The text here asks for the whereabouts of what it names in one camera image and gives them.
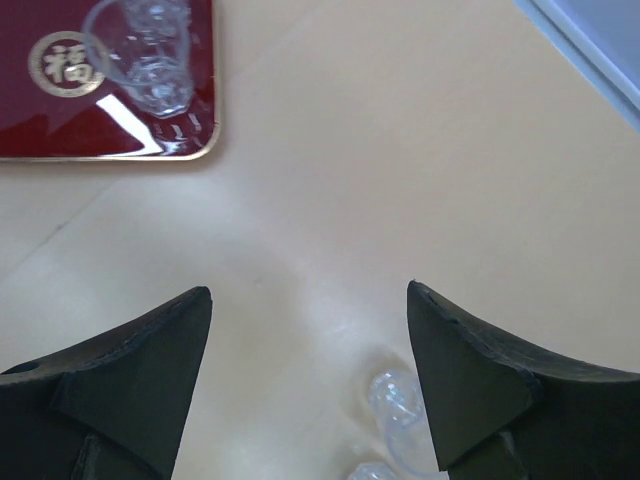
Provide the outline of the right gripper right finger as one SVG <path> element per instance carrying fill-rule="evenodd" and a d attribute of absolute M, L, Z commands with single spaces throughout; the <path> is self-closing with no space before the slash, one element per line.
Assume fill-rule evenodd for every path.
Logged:
<path fill-rule="evenodd" d="M 635 479 L 639 377 L 481 320 L 419 282 L 410 343 L 435 457 L 452 479 Z"/>

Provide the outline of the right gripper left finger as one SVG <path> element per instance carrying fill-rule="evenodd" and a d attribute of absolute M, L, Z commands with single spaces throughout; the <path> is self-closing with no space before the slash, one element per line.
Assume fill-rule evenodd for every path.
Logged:
<path fill-rule="evenodd" d="M 194 287 L 2 372 L 2 478 L 171 478 L 212 311 Z"/>

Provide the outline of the clear faceted glass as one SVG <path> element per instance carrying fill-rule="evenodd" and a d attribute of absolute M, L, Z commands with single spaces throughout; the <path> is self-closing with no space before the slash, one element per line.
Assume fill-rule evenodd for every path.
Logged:
<path fill-rule="evenodd" d="M 161 26 L 191 24 L 189 1 L 130 0 L 121 1 L 125 18 L 136 31 L 151 31 Z"/>
<path fill-rule="evenodd" d="M 190 25 L 136 31 L 120 2 L 100 1 L 86 15 L 82 33 L 88 61 L 140 110 L 160 119 L 184 113 L 194 95 Z"/>

